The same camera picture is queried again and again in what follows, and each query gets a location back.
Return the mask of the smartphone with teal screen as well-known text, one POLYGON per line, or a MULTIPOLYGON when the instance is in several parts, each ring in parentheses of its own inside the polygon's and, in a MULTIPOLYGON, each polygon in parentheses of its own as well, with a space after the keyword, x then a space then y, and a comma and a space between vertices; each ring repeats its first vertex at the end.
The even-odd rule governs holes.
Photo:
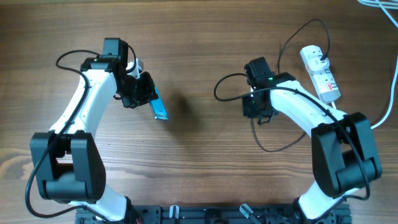
POLYGON ((167 111, 165 109, 165 106, 163 104, 163 101, 161 99, 161 95, 157 89, 157 87, 155 86, 155 92, 158 96, 158 99, 156 100, 151 100, 149 102, 150 108, 152 110, 152 114, 154 115, 155 119, 158 120, 169 120, 169 116, 167 114, 167 111))

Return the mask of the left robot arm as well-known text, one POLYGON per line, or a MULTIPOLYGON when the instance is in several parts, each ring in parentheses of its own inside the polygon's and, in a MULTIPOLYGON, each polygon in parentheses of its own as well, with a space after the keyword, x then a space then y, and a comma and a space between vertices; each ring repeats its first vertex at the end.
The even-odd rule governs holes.
POLYGON ((30 184, 45 200, 64 203, 84 221, 140 223, 131 200, 106 183, 106 170, 95 144, 104 111, 112 99, 125 108, 149 105, 155 119, 168 119, 160 93, 133 48, 119 38, 104 40, 101 53, 89 52, 78 69, 80 82, 62 116, 46 133, 30 140, 34 163, 30 184))

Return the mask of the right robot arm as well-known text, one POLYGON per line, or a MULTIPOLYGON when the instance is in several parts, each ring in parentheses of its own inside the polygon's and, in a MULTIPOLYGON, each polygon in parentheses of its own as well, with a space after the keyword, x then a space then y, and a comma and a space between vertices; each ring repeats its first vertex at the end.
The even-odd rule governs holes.
POLYGON ((370 183, 382 167, 369 120, 321 102, 289 73, 276 75, 265 58, 244 66, 251 94, 243 97, 243 114, 258 124, 283 113, 312 141, 310 188, 290 205, 271 205, 264 218, 282 223, 341 223, 340 205, 349 198, 367 200, 370 183))

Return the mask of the white charger adapter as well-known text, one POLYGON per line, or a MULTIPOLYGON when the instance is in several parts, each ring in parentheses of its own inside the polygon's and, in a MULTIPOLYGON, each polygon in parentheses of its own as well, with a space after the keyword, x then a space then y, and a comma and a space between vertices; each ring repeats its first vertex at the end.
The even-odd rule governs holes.
POLYGON ((329 68, 330 61, 328 58, 321 60, 320 57, 315 57, 307 60, 306 69, 310 75, 320 73, 329 68))

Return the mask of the white power strip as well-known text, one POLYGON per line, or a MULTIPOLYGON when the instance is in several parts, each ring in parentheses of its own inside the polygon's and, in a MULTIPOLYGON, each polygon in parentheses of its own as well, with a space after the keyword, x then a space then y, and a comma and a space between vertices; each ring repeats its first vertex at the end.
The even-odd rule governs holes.
MULTIPOLYGON (((304 47, 300 51, 300 56, 303 60, 304 66, 306 66, 308 59, 320 57, 322 60, 324 54, 319 46, 309 45, 304 47)), ((322 102, 333 104, 341 96, 336 81, 331 73, 330 67, 320 73, 316 73, 313 75, 309 74, 309 77, 313 83, 319 99, 322 102)))

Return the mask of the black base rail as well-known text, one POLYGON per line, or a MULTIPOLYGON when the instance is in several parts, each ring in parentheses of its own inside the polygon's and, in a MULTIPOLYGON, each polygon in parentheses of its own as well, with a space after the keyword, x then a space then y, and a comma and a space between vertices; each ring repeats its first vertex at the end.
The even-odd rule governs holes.
MULTIPOLYGON (((312 223, 306 220, 291 204, 269 204, 250 206, 253 211, 247 217, 238 207, 170 207, 135 206, 140 219, 135 223, 146 224, 178 224, 178 223, 312 223)), ((348 204, 342 204, 332 210, 327 216, 315 223, 350 224, 353 219, 348 204)), ((75 223, 106 223, 85 210, 77 210, 75 223)))

